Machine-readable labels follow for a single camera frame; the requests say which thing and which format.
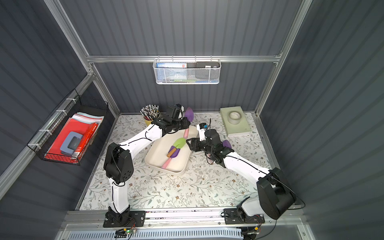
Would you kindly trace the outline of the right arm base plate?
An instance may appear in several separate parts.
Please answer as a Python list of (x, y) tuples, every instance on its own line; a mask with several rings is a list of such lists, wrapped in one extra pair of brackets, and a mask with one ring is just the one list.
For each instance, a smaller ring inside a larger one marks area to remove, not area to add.
[(256, 224), (261, 225), (265, 223), (265, 218), (262, 215), (248, 216), (244, 211), (236, 208), (224, 209), (221, 212), (221, 217), (225, 219), (227, 225), (238, 224)]

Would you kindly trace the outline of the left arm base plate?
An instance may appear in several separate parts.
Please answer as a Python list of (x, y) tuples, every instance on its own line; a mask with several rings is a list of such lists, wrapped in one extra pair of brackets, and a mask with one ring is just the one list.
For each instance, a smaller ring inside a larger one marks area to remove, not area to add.
[(110, 210), (105, 214), (104, 228), (143, 227), (146, 218), (145, 211), (125, 211), (122, 214)]

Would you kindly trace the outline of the purple pointed shovel pink handle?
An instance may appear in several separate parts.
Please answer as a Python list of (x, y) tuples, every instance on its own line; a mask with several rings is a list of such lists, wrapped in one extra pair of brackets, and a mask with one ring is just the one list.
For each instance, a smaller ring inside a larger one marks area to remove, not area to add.
[[(185, 111), (185, 117), (187, 118), (187, 120), (191, 123), (193, 120), (194, 120), (194, 112), (193, 110), (188, 107)], [(188, 138), (188, 135), (189, 135), (189, 127), (187, 127), (187, 129), (185, 129), (185, 132), (184, 132), (184, 139), (187, 139)]]

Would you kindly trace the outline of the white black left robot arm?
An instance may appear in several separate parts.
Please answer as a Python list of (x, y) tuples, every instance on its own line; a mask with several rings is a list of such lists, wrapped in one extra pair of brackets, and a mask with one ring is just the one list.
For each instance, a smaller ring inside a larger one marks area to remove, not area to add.
[(129, 211), (128, 186), (126, 181), (133, 175), (133, 159), (156, 140), (181, 130), (189, 129), (194, 119), (193, 110), (180, 104), (169, 106), (140, 133), (120, 144), (111, 143), (107, 148), (104, 170), (109, 179), (112, 201), (109, 211), (122, 215)]

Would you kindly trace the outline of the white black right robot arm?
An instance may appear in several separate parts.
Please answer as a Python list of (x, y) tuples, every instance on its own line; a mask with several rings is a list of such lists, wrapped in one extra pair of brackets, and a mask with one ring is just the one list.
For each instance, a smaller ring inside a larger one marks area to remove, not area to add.
[(279, 168), (270, 170), (246, 160), (226, 141), (222, 142), (216, 130), (206, 130), (203, 138), (188, 139), (187, 145), (191, 151), (204, 152), (209, 164), (216, 163), (233, 171), (256, 187), (258, 197), (248, 197), (237, 206), (243, 219), (265, 214), (277, 220), (298, 199)]

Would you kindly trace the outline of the purple round shovel pink handle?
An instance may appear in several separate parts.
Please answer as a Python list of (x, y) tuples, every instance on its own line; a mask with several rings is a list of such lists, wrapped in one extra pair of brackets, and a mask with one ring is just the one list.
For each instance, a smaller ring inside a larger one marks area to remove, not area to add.
[(179, 148), (176, 148), (175, 146), (172, 146), (167, 154), (167, 157), (168, 159), (166, 160), (166, 162), (162, 165), (162, 169), (166, 169), (167, 166), (169, 165), (169, 163), (171, 162), (171, 160), (175, 157), (178, 156), (180, 152), (180, 149)]

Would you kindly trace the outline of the green shovel wooden handle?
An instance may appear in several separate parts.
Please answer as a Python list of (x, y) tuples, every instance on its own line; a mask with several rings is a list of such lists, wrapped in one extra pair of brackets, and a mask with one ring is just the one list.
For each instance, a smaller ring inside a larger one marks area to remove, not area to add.
[(176, 148), (179, 148), (180, 150), (185, 146), (186, 144), (186, 139), (184, 138), (179, 138), (177, 139), (172, 146), (175, 146)]

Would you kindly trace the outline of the purple square shovel pink handle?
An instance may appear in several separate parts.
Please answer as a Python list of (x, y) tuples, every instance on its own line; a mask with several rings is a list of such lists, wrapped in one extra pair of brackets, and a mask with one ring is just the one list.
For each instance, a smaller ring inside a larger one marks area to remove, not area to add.
[(228, 140), (224, 140), (222, 143), (224, 147), (232, 149), (232, 145)]

